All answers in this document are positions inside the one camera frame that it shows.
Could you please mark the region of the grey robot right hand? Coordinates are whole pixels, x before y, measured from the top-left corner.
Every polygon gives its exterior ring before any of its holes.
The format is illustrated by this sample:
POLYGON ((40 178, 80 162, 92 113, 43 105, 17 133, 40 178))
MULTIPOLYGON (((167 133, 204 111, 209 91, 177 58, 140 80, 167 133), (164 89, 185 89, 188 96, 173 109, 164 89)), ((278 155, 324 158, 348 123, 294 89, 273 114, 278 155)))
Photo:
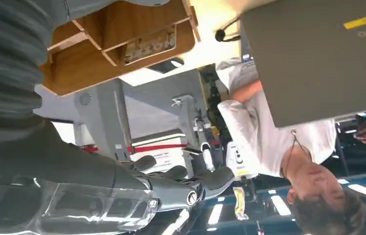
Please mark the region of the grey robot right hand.
POLYGON ((0 235, 134 232, 159 212, 219 195, 233 179, 227 167, 191 179, 182 168, 147 175, 62 141, 49 122, 0 131, 0 235))

